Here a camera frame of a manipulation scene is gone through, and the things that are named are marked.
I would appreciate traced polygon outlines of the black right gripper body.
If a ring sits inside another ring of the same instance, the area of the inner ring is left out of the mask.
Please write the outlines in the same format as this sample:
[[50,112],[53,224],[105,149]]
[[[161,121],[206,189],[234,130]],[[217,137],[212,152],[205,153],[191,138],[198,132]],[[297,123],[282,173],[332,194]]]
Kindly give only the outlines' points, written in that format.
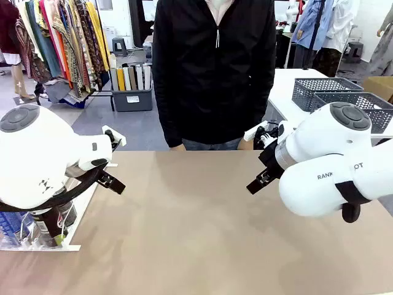
[[266,140],[259,160],[265,166],[258,175],[259,180],[280,179],[286,169],[286,142],[278,143],[277,138]]

